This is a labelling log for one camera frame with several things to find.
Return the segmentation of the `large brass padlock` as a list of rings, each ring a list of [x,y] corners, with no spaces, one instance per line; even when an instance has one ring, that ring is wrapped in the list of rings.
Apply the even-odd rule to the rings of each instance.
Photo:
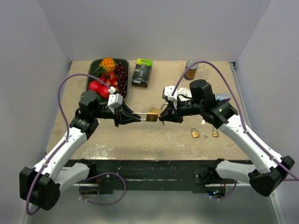
[[[157,113],[153,113],[153,112],[147,112],[147,113],[136,113],[134,112],[133,114],[136,114],[136,115],[144,115],[145,118],[140,118],[140,120],[143,120],[143,121],[147,121],[147,122],[157,122],[158,120],[158,114]]]
[[[160,107],[156,108],[156,107],[151,107],[150,109],[150,113],[154,113],[157,114],[158,116],[160,116],[160,114],[163,112],[164,108],[166,108],[168,105],[167,102],[163,103]]]

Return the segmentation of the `small brass padlock with key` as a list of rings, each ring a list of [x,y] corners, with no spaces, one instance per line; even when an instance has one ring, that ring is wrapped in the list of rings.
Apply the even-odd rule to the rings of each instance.
[[[191,129],[191,134],[192,134],[192,137],[193,138],[198,138],[198,137],[200,137],[200,133],[198,132],[198,130],[197,130],[197,128],[192,128]]]

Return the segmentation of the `long shackle brass padlock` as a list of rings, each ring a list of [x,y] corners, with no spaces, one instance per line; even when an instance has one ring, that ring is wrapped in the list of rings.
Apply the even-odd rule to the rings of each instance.
[[[219,137],[219,131],[215,127],[213,127],[212,135],[213,137]]]

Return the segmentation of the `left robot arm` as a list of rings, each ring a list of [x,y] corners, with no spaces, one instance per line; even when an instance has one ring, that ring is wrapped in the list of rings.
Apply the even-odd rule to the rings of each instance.
[[[62,139],[40,162],[32,168],[23,168],[19,174],[20,197],[26,201],[29,215],[33,215],[28,207],[30,204],[50,210],[72,185],[96,180],[96,166],[87,160],[80,160],[67,170],[63,167],[95,132],[98,119],[113,119],[115,126],[141,121],[141,117],[125,104],[117,92],[111,94],[107,102],[100,103],[97,93],[88,90],[81,94],[78,105]]]

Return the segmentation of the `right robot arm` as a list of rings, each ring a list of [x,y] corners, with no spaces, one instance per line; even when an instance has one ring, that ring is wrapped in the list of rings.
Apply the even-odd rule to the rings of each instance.
[[[211,85],[203,79],[190,83],[178,92],[174,86],[163,89],[162,98],[168,103],[159,116],[161,122],[182,123],[184,116],[200,115],[206,123],[227,135],[251,160],[241,164],[217,159],[208,168],[213,183],[231,179],[250,184],[262,196],[270,196],[286,179],[294,165],[290,156],[281,156],[241,123],[237,110],[224,100],[216,100]]]

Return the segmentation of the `white toilet paper roll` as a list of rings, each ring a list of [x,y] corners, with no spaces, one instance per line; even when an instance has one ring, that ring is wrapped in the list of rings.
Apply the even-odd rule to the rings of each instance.
[[[187,88],[179,88],[177,91],[177,100],[179,101],[187,101],[187,100],[192,100],[192,95],[191,91]]]

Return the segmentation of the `green fruit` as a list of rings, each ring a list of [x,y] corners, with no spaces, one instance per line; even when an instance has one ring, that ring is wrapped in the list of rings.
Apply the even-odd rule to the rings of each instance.
[[[97,101],[100,102],[100,103],[103,102],[103,99],[102,99],[102,97],[100,95],[97,95]]]

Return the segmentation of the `red apple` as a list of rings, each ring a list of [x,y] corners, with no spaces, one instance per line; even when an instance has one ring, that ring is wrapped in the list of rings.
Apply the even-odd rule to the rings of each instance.
[[[103,99],[108,99],[109,95],[110,95],[110,93],[108,91],[108,87],[106,87],[103,84],[100,84],[100,82],[98,82],[98,81],[90,82],[90,84],[88,85],[88,90],[92,90],[92,91],[96,92]]]

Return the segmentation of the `red strawberries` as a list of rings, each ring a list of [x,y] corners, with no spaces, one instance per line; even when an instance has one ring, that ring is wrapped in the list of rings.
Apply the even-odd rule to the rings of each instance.
[[[102,73],[99,79],[104,81],[108,86],[116,87],[118,85],[118,77],[114,71]]]

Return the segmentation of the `dark red grapes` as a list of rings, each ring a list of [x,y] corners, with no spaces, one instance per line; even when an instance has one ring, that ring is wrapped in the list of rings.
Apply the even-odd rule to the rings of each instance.
[[[124,63],[118,63],[115,67],[115,73],[118,77],[118,91],[125,98],[128,89],[128,66]]]

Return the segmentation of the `black green razor box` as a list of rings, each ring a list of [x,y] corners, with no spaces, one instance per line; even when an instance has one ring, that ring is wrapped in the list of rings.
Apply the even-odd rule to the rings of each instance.
[[[153,61],[149,59],[137,59],[133,76],[132,85],[135,87],[147,88],[149,85]]]

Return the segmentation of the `orange label tin can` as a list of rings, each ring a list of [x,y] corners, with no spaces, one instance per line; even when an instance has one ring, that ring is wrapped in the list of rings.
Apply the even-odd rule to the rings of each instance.
[[[193,60],[189,60],[186,62],[185,69],[187,69],[188,67],[190,67],[190,68],[184,75],[184,78],[186,80],[193,80],[195,78],[195,75],[196,75],[196,72],[198,69],[198,64],[195,64],[195,61],[193,61]]]

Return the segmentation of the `orange flower bunch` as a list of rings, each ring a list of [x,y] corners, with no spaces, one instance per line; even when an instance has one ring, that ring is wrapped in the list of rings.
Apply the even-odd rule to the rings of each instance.
[[[100,64],[99,67],[106,73],[109,73],[111,71],[115,70],[116,67],[116,62],[113,58],[111,57],[106,57],[104,58]]]

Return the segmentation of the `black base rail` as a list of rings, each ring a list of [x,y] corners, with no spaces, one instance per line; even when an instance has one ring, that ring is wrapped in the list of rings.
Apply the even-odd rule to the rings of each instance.
[[[89,180],[100,194],[124,189],[205,193],[207,185],[220,185],[224,181],[211,170],[214,161],[82,159],[81,162],[91,166],[89,177],[103,174]]]

